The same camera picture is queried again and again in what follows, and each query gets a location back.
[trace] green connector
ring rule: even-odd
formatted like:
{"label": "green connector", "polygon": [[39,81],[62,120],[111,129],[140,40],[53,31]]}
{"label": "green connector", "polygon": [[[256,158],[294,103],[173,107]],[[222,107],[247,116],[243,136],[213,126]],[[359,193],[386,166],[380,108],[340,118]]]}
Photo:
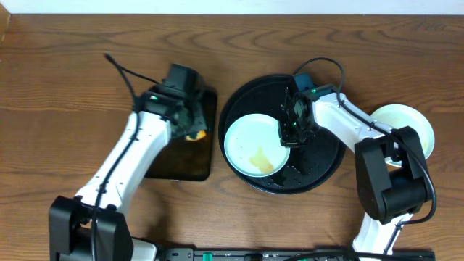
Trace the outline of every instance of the green connector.
{"label": "green connector", "polygon": [[212,261],[212,253],[204,253],[203,261]]}

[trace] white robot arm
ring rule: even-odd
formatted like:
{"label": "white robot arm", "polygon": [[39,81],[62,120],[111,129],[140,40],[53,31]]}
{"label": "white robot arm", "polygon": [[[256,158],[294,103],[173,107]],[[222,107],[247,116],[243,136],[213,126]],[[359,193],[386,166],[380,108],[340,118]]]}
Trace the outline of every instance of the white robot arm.
{"label": "white robot arm", "polygon": [[107,192],[103,194],[100,203],[101,208],[107,208],[111,204],[116,207],[116,211],[124,215],[128,214],[129,205],[138,185],[154,158],[171,138],[170,121],[162,120],[161,116],[150,112],[130,114],[124,133],[108,158],[92,179],[75,195],[81,197],[82,203],[94,205],[100,184],[134,133],[137,116],[140,119],[137,139],[115,168],[107,184]]}
{"label": "white robot arm", "polygon": [[[344,104],[352,111],[362,116],[368,122],[375,122],[369,115],[352,104],[344,94],[340,94],[340,98]],[[380,138],[384,134],[378,132],[362,123],[357,118],[353,117],[345,109],[339,106],[336,98],[336,93],[327,94],[319,98],[313,103],[312,113],[314,114],[315,122],[324,127],[344,144],[355,152],[355,144],[365,140],[366,138]],[[376,125],[385,131],[390,131],[393,127],[383,123],[376,122]],[[395,217],[391,222],[382,224],[378,220],[374,220],[367,213],[364,215],[361,230],[352,243],[352,247],[356,252],[370,252],[375,254],[383,254],[390,237],[393,235],[395,226],[399,221],[407,221],[413,217],[413,214],[403,214]],[[387,250],[387,254],[392,254],[393,244]]]}

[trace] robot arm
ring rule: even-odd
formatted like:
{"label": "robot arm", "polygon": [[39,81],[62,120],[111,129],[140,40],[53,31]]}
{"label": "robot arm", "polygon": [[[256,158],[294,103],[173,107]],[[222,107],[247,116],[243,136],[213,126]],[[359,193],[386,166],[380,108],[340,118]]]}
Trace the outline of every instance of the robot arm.
{"label": "robot arm", "polygon": [[[132,239],[125,215],[146,171],[170,139],[207,129],[200,104],[203,89],[197,72],[172,65],[163,83],[136,97],[120,140],[97,173],[73,199],[58,196],[50,207],[51,261],[91,259],[93,239],[98,260],[154,260],[156,246]],[[112,167],[106,186],[101,186]],[[101,187],[104,191],[95,205]],[[91,239],[91,230],[82,225],[95,215],[98,225],[92,224],[96,232]]]}
{"label": "robot arm", "polygon": [[[332,132],[355,153],[357,192],[366,211],[359,235],[353,241],[357,252],[392,253],[389,239],[400,221],[411,219],[422,204],[431,199],[424,173],[410,155],[402,151],[389,136],[374,130],[340,106],[354,112],[366,122],[375,122],[407,144],[425,162],[418,134],[409,127],[399,130],[374,121],[349,102],[344,94],[337,99],[336,87],[316,87],[307,73],[295,75],[284,102],[287,120],[279,123],[283,146],[298,147],[314,137],[320,128]],[[385,160],[402,160],[402,167],[389,173]]]}
{"label": "robot arm", "polygon": [[108,158],[92,179],[75,195],[81,198],[82,203],[94,205],[99,185],[133,135],[136,117],[140,120],[137,140],[133,142],[115,168],[107,184],[107,192],[103,194],[100,203],[101,208],[107,208],[111,204],[118,212],[127,215],[138,185],[153,159],[169,143],[171,137],[170,121],[162,120],[161,116],[150,112],[130,114],[124,133]]}

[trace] black motor joint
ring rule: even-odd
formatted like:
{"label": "black motor joint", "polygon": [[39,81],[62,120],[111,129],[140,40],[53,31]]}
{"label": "black motor joint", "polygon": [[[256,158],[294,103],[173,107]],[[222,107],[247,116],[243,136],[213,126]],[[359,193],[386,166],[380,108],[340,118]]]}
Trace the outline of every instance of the black motor joint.
{"label": "black motor joint", "polygon": [[305,145],[319,131],[320,127],[312,113],[312,103],[320,96],[331,93],[334,85],[317,87],[307,73],[302,73],[293,76],[287,87],[286,101],[283,103],[287,118],[279,121],[279,138],[282,146],[292,148]]}
{"label": "black motor joint", "polygon": [[204,81],[191,68],[171,65],[169,74],[141,96],[143,111],[171,122],[173,138],[207,129],[201,105]]}

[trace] wire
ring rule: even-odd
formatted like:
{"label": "wire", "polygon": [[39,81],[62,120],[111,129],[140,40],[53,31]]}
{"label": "wire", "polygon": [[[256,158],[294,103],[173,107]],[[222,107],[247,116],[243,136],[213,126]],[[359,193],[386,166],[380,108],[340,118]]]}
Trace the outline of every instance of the wire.
{"label": "wire", "polygon": [[378,260],[386,261],[418,261],[418,258],[406,258],[406,257],[395,257],[385,254],[374,254],[365,252],[353,252],[353,251],[327,251],[327,252],[312,252],[309,254],[300,254],[295,257],[290,257],[284,261],[300,261],[303,259],[319,258],[319,257],[351,257],[351,258],[375,258]]}
{"label": "wire", "polygon": [[157,81],[157,80],[153,80],[153,79],[148,78],[148,77],[146,77],[146,76],[139,75],[137,72],[131,71],[131,70],[125,68],[125,67],[120,66],[120,68],[121,68],[123,71],[125,71],[125,72],[127,72],[127,73],[130,73],[131,75],[137,76],[137,77],[139,77],[139,78],[142,78],[142,79],[144,79],[144,80],[151,81],[152,83],[156,83],[156,84],[160,83],[160,82]]}
{"label": "wire", "polygon": [[343,68],[343,66],[337,62],[336,60],[334,59],[330,59],[330,58],[325,58],[325,57],[316,57],[316,58],[313,58],[313,59],[309,59],[307,60],[306,62],[302,63],[295,71],[292,75],[295,75],[297,74],[305,65],[311,63],[311,62],[314,62],[314,61],[318,61],[318,60],[325,60],[325,61],[329,61],[329,62],[333,62],[335,65],[337,65],[341,71],[341,80],[340,80],[340,84],[339,84],[339,87],[337,88],[336,90],[336,99],[337,99],[337,102],[340,104],[340,106],[345,109],[348,113],[350,113],[351,115],[353,115],[353,117],[356,117],[358,120],[360,120],[362,123],[365,123],[366,125],[370,126],[372,129],[384,134],[385,136],[388,136],[390,137],[395,143],[398,144],[398,146],[401,148],[401,149],[404,149],[409,155],[411,155],[413,157],[413,159],[418,163],[419,165],[419,168],[420,170],[423,171],[424,173],[424,177],[427,181],[427,183],[429,184],[430,186],[430,192],[431,192],[431,201],[432,201],[432,205],[431,205],[431,209],[430,209],[430,212],[425,216],[425,217],[422,217],[420,219],[417,219],[417,220],[409,220],[409,221],[400,221],[398,222],[398,224],[396,224],[396,227],[395,227],[395,230],[393,232],[393,234],[391,235],[390,239],[389,239],[389,243],[387,244],[385,250],[384,250],[384,254],[386,254],[388,252],[388,250],[390,249],[390,247],[393,245],[393,242],[394,240],[396,239],[397,237],[397,234],[398,232],[402,229],[402,227],[404,225],[412,225],[412,224],[420,224],[420,223],[424,223],[428,220],[430,220],[435,212],[436,212],[436,192],[435,192],[435,187],[434,187],[434,184],[432,183],[432,180],[430,178],[430,175],[428,174],[428,171],[427,171],[427,168],[424,164],[424,162],[422,162],[418,155],[409,147],[407,146],[406,144],[404,144],[402,141],[400,141],[397,137],[393,136],[391,133],[389,133],[388,131],[382,129],[382,128],[379,128],[376,126],[376,123],[375,122],[369,122],[367,120],[365,120],[363,117],[359,116],[358,114],[356,114],[356,112],[353,112],[350,108],[348,108],[345,104],[344,104],[344,101],[342,101],[340,99],[340,93],[341,93],[341,89],[343,88],[343,85],[344,85],[344,82],[345,82],[345,70]]}
{"label": "wire", "polygon": [[109,62],[111,62],[116,68],[119,68],[118,70],[121,69],[121,70],[123,70],[123,71],[125,71],[125,72],[127,72],[127,73],[130,73],[131,75],[134,75],[134,76],[136,76],[136,77],[142,78],[142,79],[147,80],[147,81],[150,81],[150,82],[152,82],[152,83],[156,83],[156,84],[160,83],[160,82],[157,81],[157,80],[148,78],[148,77],[146,77],[146,76],[144,76],[144,75],[141,75],[141,74],[138,74],[137,72],[134,72],[134,71],[132,71],[132,70],[129,70],[128,68],[123,67],[122,65],[118,64],[118,63],[115,61],[115,59],[113,59],[113,57],[111,56],[111,54],[110,54],[109,52],[105,52],[105,53],[104,53],[104,57],[105,57]]}
{"label": "wire", "polygon": [[137,103],[138,103],[138,100],[137,100],[137,96],[133,90],[133,87],[131,85],[131,83],[129,82],[129,80],[127,79],[127,77],[125,76],[124,74],[124,71],[128,71],[127,69],[123,69],[122,66],[120,66],[114,59],[113,57],[111,56],[111,54],[109,53],[104,53],[104,56],[105,58],[107,58],[107,60],[109,62],[111,62],[117,69],[117,71],[121,74],[121,76],[123,77],[123,80],[125,82],[125,84],[127,85],[127,87],[129,88],[129,91],[130,91],[130,94],[133,98],[133,103],[134,103],[134,107],[136,108],[136,129],[134,130],[133,132],[133,135],[131,136],[130,138],[130,141],[128,142],[128,144],[125,146],[124,150],[121,152],[121,154],[119,155],[119,157],[117,157],[115,163],[113,163],[113,165],[111,166],[111,168],[108,170],[108,173],[107,175],[104,177],[103,181],[101,182],[100,186],[99,186],[99,192],[98,194],[96,195],[96,200],[95,200],[95,205],[94,205],[94,208],[93,208],[93,213],[92,213],[92,226],[91,226],[91,249],[92,249],[92,260],[93,261],[97,261],[98,260],[98,255],[97,255],[97,245],[96,245],[96,220],[97,220],[97,212],[99,211],[99,205],[100,205],[100,202],[102,201],[102,196],[103,194],[105,193],[106,191],[106,187],[107,187],[107,184],[108,184],[108,181],[109,179],[111,178],[111,175],[113,174],[113,172],[115,171],[117,165],[119,164],[119,162],[121,161],[121,159],[124,157],[125,153],[129,150],[129,148],[131,147],[132,143],[137,140],[137,134],[138,134],[138,130],[139,130],[139,126],[140,126],[140,119],[139,119],[139,116],[138,116],[138,110],[137,110]]}

